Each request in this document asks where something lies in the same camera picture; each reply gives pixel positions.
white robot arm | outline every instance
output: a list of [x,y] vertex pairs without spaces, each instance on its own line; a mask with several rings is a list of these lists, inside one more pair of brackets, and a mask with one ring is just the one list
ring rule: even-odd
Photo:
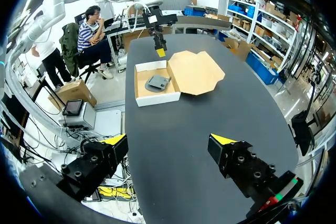
[[[27,109],[27,111],[41,122],[46,128],[50,129],[54,134],[68,139],[65,131],[57,125],[54,121],[45,117],[43,112],[38,108],[34,102],[30,99],[27,93],[23,90],[22,86],[18,82],[13,70],[12,65],[19,55],[26,53],[34,41],[47,29],[58,23],[65,17],[65,4],[72,3],[79,0],[44,0],[43,12],[44,14],[39,19],[36,19],[28,30],[22,34],[14,47],[12,53],[8,56],[5,66],[5,80],[16,98]],[[131,0],[106,0],[112,2],[125,2]],[[135,3],[140,3],[146,6],[146,10],[143,12],[144,22],[146,27],[150,29],[150,34],[154,36],[155,49],[166,50],[165,40],[161,34],[163,24],[172,24],[177,21],[176,15],[162,16],[159,9],[159,5],[162,4],[162,0],[134,0]]]

man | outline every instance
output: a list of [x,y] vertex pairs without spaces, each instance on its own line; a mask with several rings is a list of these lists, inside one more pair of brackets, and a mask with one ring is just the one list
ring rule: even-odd
[[98,72],[107,79],[112,79],[113,74],[110,72],[106,63],[111,61],[111,49],[109,42],[103,39],[102,31],[104,19],[99,17],[100,8],[97,5],[89,7],[85,12],[86,19],[79,27],[78,34],[78,51],[83,51],[81,57],[84,59],[100,59]]
[[[43,12],[39,12],[34,20],[43,15]],[[59,71],[64,82],[71,82],[74,79],[65,68],[65,63],[60,55],[56,45],[50,39],[50,30],[44,32],[33,44],[31,54],[35,57],[39,57],[46,68],[49,78],[55,86],[55,91],[58,91],[63,86],[62,81],[56,74],[56,68]]]
[[[108,1],[108,2],[99,3],[98,6],[100,7],[100,15],[105,20],[104,27],[106,29],[114,22],[113,4],[112,2]],[[111,41],[112,41],[114,52],[117,52],[118,49],[117,49],[116,37],[115,36],[111,37]]]

dark gray table surface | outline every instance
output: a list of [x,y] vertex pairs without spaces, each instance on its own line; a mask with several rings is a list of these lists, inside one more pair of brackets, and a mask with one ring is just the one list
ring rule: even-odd
[[[147,224],[237,223],[253,201],[224,179],[207,151],[215,133],[246,140],[276,175],[294,170],[298,153],[275,101],[249,67],[218,40],[206,35],[164,35],[166,57],[152,37],[132,41],[128,53],[125,130],[132,179]],[[181,94],[177,102],[139,108],[134,65],[169,60],[175,52],[206,51],[225,72],[215,90]]]

storage rack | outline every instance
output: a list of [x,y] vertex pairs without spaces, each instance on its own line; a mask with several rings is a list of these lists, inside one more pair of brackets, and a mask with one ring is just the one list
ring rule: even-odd
[[[255,7],[253,18],[248,17],[248,16],[246,16],[246,15],[244,15],[242,13],[236,12],[234,10],[228,9],[229,5],[233,5],[234,3],[236,3],[237,5],[245,5],[245,6],[253,6],[253,7]],[[287,39],[283,35],[281,35],[280,33],[276,32],[271,27],[268,27],[268,26],[262,24],[261,22],[259,22],[257,20],[259,13],[263,13],[265,15],[268,15],[269,17],[275,19],[278,23],[282,24],[282,26],[285,29],[290,30],[290,32],[292,33],[292,38],[291,39]],[[226,7],[226,13],[225,13],[225,15],[226,16],[232,16],[232,17],[234,17],[234,16],[242,17],[242,18],[247,19],[248,21],[250,21],[251,22],[250,31],[247,31],[247,30],[243,29],[242,27],[239,27],[239,26],[234,25],[234,24],[233,24],[233,26],[236,27],[237,29],[243,31],[244,33],[246,33],[248,35],[247,36],[247,40],[246,40],[247,43],[253,43],[256,40],[259,40],[263,44],[266,44],[269,48],[272,49],[272,51],[274,51],[277,55],[279,55],[282,58],[282,63],[281,63],[281,65],[279,66],[279,68],[277,70],[278,73],[285,67],[286,61],[287,61],[287,59],[289,57],[289,54],[290,54],[290,52],[292,50],[292,47],[293,47],[294,43],[295,43],[295,39],[296,39],[296,35],[297,35],[297,31],[295,30],[294,27],[292,27],[289,23],[283,21],[279,17],[277,17],[277,16],[275,16],[275,15],[273,15],[273,14],[271,14],[271,13],[269,13],[269,12],[263,10],[263,9],[261,9],[259,3],[251,4],[251,3],[244,2],[244,1],[241,1],[241,0],[227,0],[227,7]],[[280,38],[280,40],[281,40],[282,43],[286,43],[288,45],[288,49],[287,49],[286,54],[285,55],[282,54],[279,50],[277,50],[274,47],[274,45],[272,45],[271,43],[267,42],[264,38],[262,38],[258,34],[256,34],[254,32],[256,25],[259,25],[259,26],[261,26],[261,27],[263,27],[263,28],[271,31],[273,34],[277,35]],[[251,49],[251,51],[254,54],[256,54],[260,59],[263,60],[262,56],[260,56],[258,53],[256,53],[252,49]]]

blue plastic crate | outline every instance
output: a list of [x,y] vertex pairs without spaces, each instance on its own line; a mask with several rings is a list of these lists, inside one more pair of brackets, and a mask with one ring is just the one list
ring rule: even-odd
[[260,64],[261,66],[258,68],[258,71],[256,73],[266,85],[274,84],[275,81],[278,79],[278,73],[273,70],[276,73],[276,75],[273,75],[262,63]]
[[254,70],[254,72],[257,72],[261,64],[258,60],[258,56],[255,56],[255,54],[252,52],[248,53],[246,63]]
[[254,6],[249,6],[248,11],[254,13],[255,9]]
[[263,80],[266,85],[274,84],[279,77],[279,74],[275,69],[273,71],[276,73],[276,75],[271,74],[264,64],[259,61],[258,56],[252,52],[248,54],[246,63],[254,70],[257,75],[259,75],[261,80]]
[[254,12],[253,13],[251,13],[250,11],[247,12],[247,17],[253,18],[253,16],[254,16]]
[[184,9],[184,15],[186,16],[198,16],[198,17],[203,17],[205,12],[200,11],[200,10],[192,10],[192,9]]
[[243,10],[242,7],[237,6],[237,5],[229,5],[227,8],[228,8],[229,10],[234,10],[235,12],[239,12],[240,10]]
[[225,38],[227,38],[227,36],[225,34],[223,34],[221,31],[218,33],[218,39],[221,41],[221,42],[224,42],[225,41]]

